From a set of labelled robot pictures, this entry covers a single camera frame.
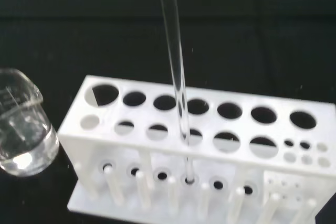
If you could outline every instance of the glass beaker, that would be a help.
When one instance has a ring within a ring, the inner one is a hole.
[[[0,69],[0,167],[15,176],[41,172],[58,153],[57,134],[42,101],[23,73]]]

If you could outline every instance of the small round hole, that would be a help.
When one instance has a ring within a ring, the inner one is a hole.
[[[99,118],[96,115],[87,115],[80,121],[80,126],[85,130],[92,130],[99,124]]]
[[[310,164],[313,162],[313,160],[311,159],[311,157],[308,156],[308,155],[304,155],[304,156],[302,156],[301,160],[302,160],[302,162],[303,162],[305,165],[310,165]]]
[[[150,140],[163,140],[168,136],[168,129],[161,124],[155,124],[146,133]]]
[[[129,134],[133,129],[134,124],[130,121],[120,122],[114,127],[114,131],[121,136]]]
[[[214,182],[214,188],[215,188],[216,190],[222,190],[222,189],[223,189],[223,183],[220,182],[220,181],[215,181],[215,182]]]
[[[214,146],[221,152],[235,152],[240,147],[239,138],[231,132],[220,132],[213,139]]]
[[[305,150],[308,150],[310,148],[310,144],[308,142],[305,142],[305,141],[302,141],[300,143],[300,146]]]
[[[227,119],[236,119],[243,113],[241,108],[234,103],[223,103],[217,108],[218,114]]]
[[[288,163],[294,163],[296,161],[296,156],[294,153],[286,152],[283,156],[285,161],[287,161]]]
[[[159,180],[166,180],[167,179],[167,173],[161,172],[158,174],[158,179]]]
[[[135,177],[138,170],[139,170],[139,168],[137,168],[137,167],[131,169],[131,175]]]
[[[329,160],[327,159],[327,158],[325,158],[325,157],[320,157],[319,159],[318,159],[318,163],[319,163],[319,165],[321,166],[321,167],[329,167],[330,166],[330,162],[329,162]]]
[[[277,119],[274,111],[266,107],[257,107],[251,111],[251,116],[259,123],[274,123]]]
[[[175,106],[175,98],[170,95],[162,95],[154,100],[154,107],[156,107],[158,110],[171,110]]]
[[[184,179],[184,182],[187,184],[187,185],[192,185],[193,183],[195,183],[195,179],[193,181],[188,181],[187,178]]]
[[[109,84],[102,84],[90,88],[85,93],[85,100],[93,107],[104,106],[112,103],[119,95],[119,90]]]
[[[209,110],[209,105],[201,99],[193,99],[188,101],[188,111],[193,115],[201,115]]]
[[[202,141],[202,134],[196,129],[190,129],[189,145],[195,146]]]
[[[287,147],[293,147],[293,146],[294,146],[294,143],[293,143],[292,140],[287,139],[287,140],[285,140],[285,145],[286,145]]]
[[[253,193],[253,189],[250,186],[244,186],[245,194],[251,195]]]
[[[328,147],[323,143],[318,143],[317,144],[317,149],[321,152],[326,152],[328,150]]]
[[[144,103],[146,100],[146,96],[142,92],[131,92],[125,95],[122,100],[124,104],[128,106],[139,106]]]
[[[306,112],[293,112],[291,113],[289,118],[293,124],[302,129],[312,129],[316,126],[316,120],[313,118],[312,115]]]
[[[275,143],[264,136],[259,136],[249,143],[251,152],[260,158],[272,158],[278,154],[278,148]]]

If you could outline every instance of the glass stirring rod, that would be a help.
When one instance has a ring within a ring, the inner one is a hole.
[[[178,21],[177,0],[161,0],[164,24],[166,30],[169,60],[172,69],[173,84],[175,89],[176,105],[179,110],[179,123],[182,138],[189,145],[190,129],[188,108],[186,103],[184,69],[180,39],[180,24]],[[185,158],[186,182],[194,182],[194,167],[191,158]]]

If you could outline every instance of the black surface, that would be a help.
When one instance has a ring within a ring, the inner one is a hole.
[[[335,103],[335,1],[178,0],[186,84]],[[36,83],[56,129],[87,74],[171,83],[160,0],[0,0],[0,67]],[[76,180],[62,149],[39,175],[1,171],[0,223],[117,223],[67,210]]]

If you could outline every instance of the white plastic test tube rack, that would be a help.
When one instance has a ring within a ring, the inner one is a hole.
[[[333,104],[197,88],[187,97],[190,146],[172,86],[87,76],[58,132],[78,175],[68,208],[152,224],[315,223],[336,191]]]

